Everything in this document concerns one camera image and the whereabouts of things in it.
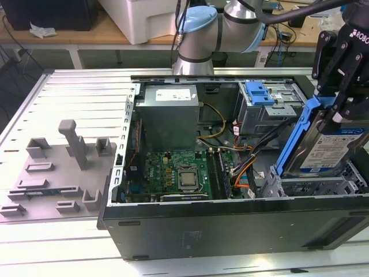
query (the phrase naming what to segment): table leg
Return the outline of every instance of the table leg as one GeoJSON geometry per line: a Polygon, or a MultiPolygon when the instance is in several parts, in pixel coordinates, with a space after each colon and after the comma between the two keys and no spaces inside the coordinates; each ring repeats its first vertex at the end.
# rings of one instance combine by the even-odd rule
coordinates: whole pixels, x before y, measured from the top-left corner
{"type": "Polygon", "coordinates": [[[269,49],[261,48],[259,49],[258,56],[256,58],[255,67],[256,68],[264,68],[266,60],[268,59],[269,49]]]}
{"type": "Polygon", "coordinates": [[[115,50],[115,56],[116,56],[116,62],[117,63],[122,63],[122,56],[121,56],[121,51],[120,50],[115,50]]]}
{"type": "Polygon", "coordinates": [[[69,49],[69,54],[71,61],[73,63],[74,69],[83,69],[83,61],[78,53],[77,49],[69,49]]]}

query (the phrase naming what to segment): sticker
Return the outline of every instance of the sticker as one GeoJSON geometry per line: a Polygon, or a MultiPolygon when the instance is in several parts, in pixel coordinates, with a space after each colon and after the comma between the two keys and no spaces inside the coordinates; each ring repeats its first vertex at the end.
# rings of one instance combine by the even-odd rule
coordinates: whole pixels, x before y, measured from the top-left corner
{"type": "Polygon", "coordinates": [[[300,169],[316,173],[334,168],[349,151],[348,144],[357,140],[363,132],[363,129],[342,129],[340,134],[350,135],[321,135],[300,169]]]}
{"type": "Polygon", "coordinates": [[[240,135],[240,128],[237,126],[233,126],[233,132],[235,134],[235,136],[239,136],[240,135]]]}
{"type": "Polygon", "coordinates": [[[265,175],[263,171],[257,172],[255,179],[265,179],[265,175]]]}
{"type": "Polygon", "coordinates": [[[156,91],[156,101],[189,101],[191,92],[186,89],[158,89],[156,91]]]}
{"type": "Polygon", "coordinates": [[[255,198],[255,193],[253,193],[253,191],[251,189],[248,189],[247,194],[248,194],[248,196],[250,196],[251,199],[255,198]]]}
{"type": "Polygon", "coordinates": [[[273,99],[283,99],[283,97],[280,93],[271,93],[270,97],[273,98],[273,99]]]}

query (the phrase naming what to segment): workbench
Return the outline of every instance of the workbench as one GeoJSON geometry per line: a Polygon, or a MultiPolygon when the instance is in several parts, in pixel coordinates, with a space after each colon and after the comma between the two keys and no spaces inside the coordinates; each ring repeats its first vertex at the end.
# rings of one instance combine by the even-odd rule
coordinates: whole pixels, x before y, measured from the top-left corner
{"type": "MultiPolygon", "coordinates": [[[[284,11],[291,10],[296,4],[281,2],[284,11]]],[[[15,39],[26,49],[59,49],[69,52],[75,69],[82,69],[83,61],[79,55],[80,50],[115,50],[118,62],[122,61],[120,50],[170,50],[173,36],[163,36],[149,40],[144,44],[132,45],[127,38],[111,20],[106,13],[100,13],[97,23],[89,32],[60,31],[58,35],[40,39],[29,31],[14,31],[7,22],[15,39]]],[[[289,31],[280,25],[281,31],[289,31]]],[[[289,52],[315,52],[320,29],[318,19],[307,17],[302,28],[294,28],[297,38],[289,52]]],[[[266,39],[258,47],[258,56],[255,67],[264,67],[268,54],[276,44],[276,33],[273,28],[269,28],[266,39]]],[[[20,47],[6,32],[2,21],[0,21],[0,44],[4,48],[18,50],[20,47]]]]}
{"type": "MultiPolygon", "coordinates": [[[[311,75],[311,69],[302,68],[215,69],[215,74],[230,76],[275,72],[280,76],[311,75]]],[[[66,144],[57,128],[61,119],[73,118],[77,134],[84,136],[86,143],[95,142],[97,137],[117,142],[126,101],[121,88],[130,82],[130,76],[170,74],[169,69],[44,73],[0,135],[0,204],[7,200],[7,191],[22,169],[31,137],[66,144]]],[[[291,272],[302,272],[300,277],[354,277],[369,276],[368,252],[369,229],[365,229],[332,251],[126,262],[108,231],[97,230],[96,218],[0,224],[1,276],[290,276],[291,272]]]]}

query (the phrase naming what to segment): blue plastic bracket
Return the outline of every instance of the blue plastic bracket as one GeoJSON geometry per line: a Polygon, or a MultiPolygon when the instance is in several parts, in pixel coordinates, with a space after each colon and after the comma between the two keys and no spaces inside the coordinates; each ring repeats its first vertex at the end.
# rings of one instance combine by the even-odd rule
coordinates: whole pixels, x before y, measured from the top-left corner
{"type": "Polygon", "coordinates": [[[272,106],[276,103],[262,82],[246,82],[246,91],[253,106],[272,106]]]}
{"type": "Polygon", "coordinates": [[[324,108],[328,108],[333,105],[335,101],[335,97],[321,97],[318,98],[314,95],[313,98],[309,99],[305,105],[305,108],[300,116],[299,121],[297,122],[292,134],[290,135],[285,147],[281,155],[279,156],[275,168],[277,170],[277,174],[279,176],[283,173],[283,166],[285,165],[287,159],[292,153],[297,141],[301,137],[304,131],[307,131],[311,125],[310,115],[313,110],[316,108],[323,106],[324,108]]]}

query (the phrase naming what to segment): white paper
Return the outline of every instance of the white paper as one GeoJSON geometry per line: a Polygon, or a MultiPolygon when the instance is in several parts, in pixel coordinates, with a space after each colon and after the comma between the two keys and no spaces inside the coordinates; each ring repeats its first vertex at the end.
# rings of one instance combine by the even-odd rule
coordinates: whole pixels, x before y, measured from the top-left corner
{"type": "Polygon", "coordinates": [[[45,36],[56,36],[57,35],[55,28],[42,28],[42,27],[33,25],[31,22],[29,24],[31,25],[31,28],[29,29],[30,33],[34,34],[38,38],[43,39],[45,36]]]}

